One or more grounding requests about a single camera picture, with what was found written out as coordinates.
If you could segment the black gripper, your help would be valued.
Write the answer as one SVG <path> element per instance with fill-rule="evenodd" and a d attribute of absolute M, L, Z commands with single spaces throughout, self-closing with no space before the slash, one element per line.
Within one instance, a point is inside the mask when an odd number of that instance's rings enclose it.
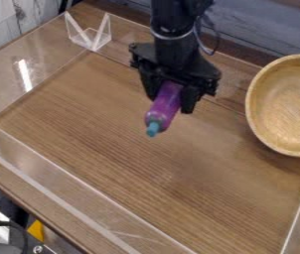
<path fill-rule="evenodd" d="M 164 80 L 172 80 L 184 86 L 180 92 L 183 114 L 194 112 L 195 105 L 205 94 L 210 96 L 217 94 L 222 73 L 201 53 L 195 53 L 184 67 L 176 69 L 158 63 L 152 43 L 131 43 L 128 52 L 130 66 L 139 71 L 143 89 L 150 100 L 156 98 Z"/>

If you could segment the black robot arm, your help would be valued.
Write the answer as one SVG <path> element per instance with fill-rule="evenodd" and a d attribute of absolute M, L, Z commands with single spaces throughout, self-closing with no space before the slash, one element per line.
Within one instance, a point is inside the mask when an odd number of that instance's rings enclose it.
<path fill-rule="evenodd" d="M 164 80 L 182 85 L 180 112 L 191 114 L 205 95 L 217 94 L 222 72 L 206 60 L 211 50 L 201 40 L 202 20 L 215 0 L 151 0 L 151 43 L 131 43 L 130 65 L 138 70 L 147 97 L 154 100 Z"/>

